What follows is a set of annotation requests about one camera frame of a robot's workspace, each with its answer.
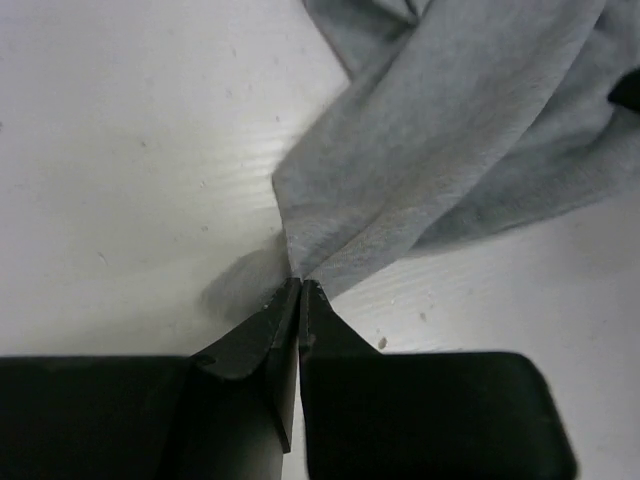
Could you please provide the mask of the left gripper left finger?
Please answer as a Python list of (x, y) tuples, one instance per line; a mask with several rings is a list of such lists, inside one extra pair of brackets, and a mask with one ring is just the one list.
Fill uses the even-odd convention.
[(300, 283), (190, 356), (1, 361), (5, 479), (278, 479)]

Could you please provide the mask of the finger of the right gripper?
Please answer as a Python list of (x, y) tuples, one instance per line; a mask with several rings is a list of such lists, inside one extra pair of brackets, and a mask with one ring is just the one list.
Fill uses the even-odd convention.
[(640, 69), (625, 73), (607, 96), (610, 104), (620, 106), (635, 113), (640, 112)]

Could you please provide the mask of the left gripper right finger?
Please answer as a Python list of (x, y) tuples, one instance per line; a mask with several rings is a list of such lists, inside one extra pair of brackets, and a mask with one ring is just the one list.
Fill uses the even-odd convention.
[(514, 352), (384, 354), (300, 297), (300, 393), (313, 479), (574, 479), (540, 371)]

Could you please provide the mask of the grey tank top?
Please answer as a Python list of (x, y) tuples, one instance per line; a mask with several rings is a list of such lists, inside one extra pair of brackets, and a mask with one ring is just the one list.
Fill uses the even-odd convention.
[(277, 167), (291, 271), (340, 294), (415, 249), (639, 183), (635, 1), (309, 1), (350, 78)]

